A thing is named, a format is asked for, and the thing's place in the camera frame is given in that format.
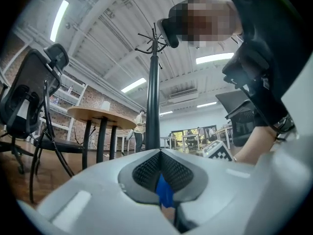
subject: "checkerboard pattern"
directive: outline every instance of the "checkerboard pattern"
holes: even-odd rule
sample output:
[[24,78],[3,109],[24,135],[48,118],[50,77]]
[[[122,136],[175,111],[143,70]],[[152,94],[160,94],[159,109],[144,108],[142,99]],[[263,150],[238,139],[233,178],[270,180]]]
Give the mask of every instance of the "checkerboard pattern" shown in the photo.
[[232,157],[224,149],[224,147],[221,147],[221,149],[219,149],[218,151],[213,153],[209,158],[210,159],[219,159],[219,160],[233,161]]

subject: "brick wall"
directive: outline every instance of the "brick wall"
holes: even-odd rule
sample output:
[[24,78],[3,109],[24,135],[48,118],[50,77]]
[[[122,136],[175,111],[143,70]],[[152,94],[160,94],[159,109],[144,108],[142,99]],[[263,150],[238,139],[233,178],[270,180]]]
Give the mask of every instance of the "brick wall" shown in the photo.
[[[13,56],[24,46],[24,42],[18,38],[14,34],[10,34],[7,38],[7,43],[5,44],[4,48],[2,49],[2,53],[0,55],[0,67],[2,71],[6,67],[6,65],[10,62]],[[12,84],[14,78],[20,68],[20,65],[29,52],[30,47],[27,47],[13,62],[10,68],[5,73],[5,77],[7,78],[8,82]]]
[[[19,51],[19,49],[21,49],[23,47],[23,45],[24,45],[24,42],[21,39],[19,39],[16,35],[12,34],[8,37],[7,45],[3,49],[2,54],[0,55],[0,67],[2,68],[2,70],[7,65],[7,63],[11,60],[11,58]],[[22,52],[22,54],[15,60],[15,62],[10,66],[9,70],[5,73],[5,76],[10,83],[13,82],[13,80],[17,74],[17,71],[18,71],[18,69],[19,69],[19,67],[23,61],[23,58],[25,57],[25,55],[27,54],[27,52],[29,50],[30,50],[30,48],[26,48],[26,50],[24,50]],[[82,82],[80,80],[78,80],[75,77],[73,77],[72,75],[68,74],[66,71],[65,71],[65,74],[67,76],[69,76],[70,78],[72,78],[73,80],[77,81],[78,83],[82,84]],[[116,102],[115,100],[113,100],[113,99],[109,98],[108,96],[98,92],[97,90],[93,89],[90,86],[88,86],[86,88],[86,91],[85,91],[84,96],[81,100],[80,106],[100,108],[104,101],[110,102],[110,111],[112,111],[112,112],[122,114],[122,115],[129,117],[131,119],[135,118],[138,114],[137,112],[135,112],[135,111],[129,109],[128,107]],[[59,99],[58,105],[63,107],[63,108],[68,108],[71,106],[71,104],[69,104],[65,101],[62,101],[61,99]],[[54,112],[54,111],[50,111],[50,114],[51,114],[52,121],[54,123],[64,125],[67,127],[69,126],[69,122],[70,122],[69,117],[64,116],[60,113]],[[83,123],[80,123],[78,121],[74,121],[73,126],[75,127],[76,136],[77,136],[78,141],[83,142],[83,137],[84,137],[86,125]],[[66,130],[54,127],[54,131],[55,131],[56,137],[62,138],[62,139],[67,138],[67,131]],[[116,133],[119,135],[124,135],[124,134],[127,135],[128,132],[129,132],[129,130],[117,130]],[[97,140],[98,140],[98,133],[99,133],[99,128],[96,128],[96,131],[93,133],[93,135],[90,138],[90,140],[95,141],[96,146],[97,146]],[[105,145],[104,145],[105,150],[108,150],[110,148],[110,137],[111,137],[111,129],[108,129],[106,131],[106,136],[105,136]],[[75,141],[74,128],[72,129],[70,140]],[[118,150],[121,149],[121,139],[118,139],[117,149]],[[134,140],[133,139],[131,139],[130,149],[134,149]]]

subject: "person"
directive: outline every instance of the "person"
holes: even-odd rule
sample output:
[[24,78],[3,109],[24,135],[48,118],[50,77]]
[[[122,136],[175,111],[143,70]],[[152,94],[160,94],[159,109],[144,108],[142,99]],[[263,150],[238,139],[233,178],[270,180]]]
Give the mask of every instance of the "person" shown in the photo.
[[213,142],[217,139],[215,131],[213,128],[209,128],[209,141]]
[[135,118],[135,124],[137,125],[134,129],[134,135],[136,140],[135,152],[140,152],[142,147],[142,135],[145,132],[145,123],[142,116],[145,114],[145,110],[140,110],[138,116]]
[[256,92],[251,99],[264,113],[266,121],[258,111],[254,113],[255,128],[236,154],[237,162],[256,164],[262,154],[270,151],[277,135],[273,126],[288,113],[281,97],[312,52],[312,42],[307,39],[311,34],[307,34],[305,24],[297,21],[301,17],[308,18],[304,5],[295,2],[296,10],[295,4],[285,0],[271,1],[277,11],[260,9],[262,6],[270,8],[268,0],[187,0],[175,5],[169,13],[170,18],[180,17],[181,21],[175,21],[176,25],[181,24],[177,36],[196,47],[232,38],[239,46],[246,42],[271,51],[269,88],[265,86],[267,81],[249,87],[249,91]]

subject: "white wall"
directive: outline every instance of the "white wall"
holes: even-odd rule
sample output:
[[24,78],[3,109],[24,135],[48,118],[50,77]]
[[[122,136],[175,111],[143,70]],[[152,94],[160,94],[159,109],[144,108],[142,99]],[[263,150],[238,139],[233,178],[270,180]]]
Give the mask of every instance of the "white wall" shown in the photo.
[[160,137],[167,137],[172,131],[196,129],[216,125],[217,129],[227,124],[226,110],[223,107],[214,110],[199,110],[175,116],[175,113],[160,118]]

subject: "wooden floor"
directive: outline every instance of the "wooden floor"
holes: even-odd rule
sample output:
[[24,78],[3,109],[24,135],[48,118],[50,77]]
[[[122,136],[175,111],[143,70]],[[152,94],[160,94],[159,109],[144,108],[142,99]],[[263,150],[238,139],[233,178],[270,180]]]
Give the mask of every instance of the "wooden floor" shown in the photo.
[[[9,138],[3,138],[1,141],[10,142]],[[34,153],[35,147],[24,141],[17,141],[17,145],[23,149]],[[77,174],[82,170],[82,155],[81,154],[68,154],[63,153],[64,158],[69,164],[72,171]],[[120,152],[116,152],[115,157],[121,157]],[[104,161],[109,160],[107,157],[103,157]],[[18,163],[11,152],[0,153],[0,166],[3,168],[8,182],[12,188],[12,191],[17,199],[23,200],[33,206],[34,208],[41,200],[49,195],[56,188],[64,184],[70,177],[65,172],[56,154],[52,151],[43,150],[41,155],[41,163],[38,169],[38,175],[34,176],[34,200],[35,205],[29,201],[29,172],[32,162],[32,157],[22,155],[22,161],[24,164],[25,174],[20,175],[18,172]],[[88,152],[88,166],[96,164],[96,152]],[[162,208],[163,214],[170,220],[174,220],[173,208]]]

